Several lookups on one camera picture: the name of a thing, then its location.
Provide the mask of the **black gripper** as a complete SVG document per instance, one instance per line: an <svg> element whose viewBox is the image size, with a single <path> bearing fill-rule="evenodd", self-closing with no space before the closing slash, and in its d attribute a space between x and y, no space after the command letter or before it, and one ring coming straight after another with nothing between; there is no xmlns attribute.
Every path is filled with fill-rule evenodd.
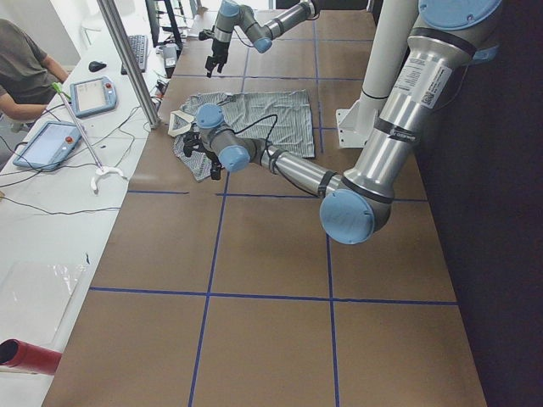
<svg viewBox="0 0 543 407"><path fill-rule="evenodd" d="M229 52L229 42L214 40L212 42L212 56L205 62L206 75L211 77L217 65L217 72L222 73L224 65L227 63Z"/></svg>
<svg viewBox="0 0 543 407"><path fill-rule="evenodd" d="M199 151L204 153L205 156L211 162L210 177L213 181L219 181L221 179L222 164L217 155L213 151L209 151L206 148L200 146Z"/></svg>

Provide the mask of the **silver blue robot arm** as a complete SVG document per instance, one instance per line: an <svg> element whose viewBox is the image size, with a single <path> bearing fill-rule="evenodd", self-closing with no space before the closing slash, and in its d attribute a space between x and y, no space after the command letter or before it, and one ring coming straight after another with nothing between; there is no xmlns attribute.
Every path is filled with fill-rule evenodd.
<svg viewBox="0 0 543 407"><path fill-rule="evenodd" d="M336 114L361 149L342 175L265 139L238 137L212 103L195 118L204 151L230 172L256 163L320 197L325 232L342 244L363 243L386 224L395 179L451 77L494 58L502 9L500 1L383 2L361 95Z"/></svg>
<svg viewBox="0 0 543 407"><path fill-rule="evenodd" d="M199 33L200 41L212 40L212 54L207 57L204 66L207 77L211 78L214 69L222 72L228 60L232 34L236 27L243 31L258 53L265 53L271 48L273 40L302 22L315 19L321 9L319 1L300 1L261 25L249 6L234 1L222 1L212 28Z"/></svg>

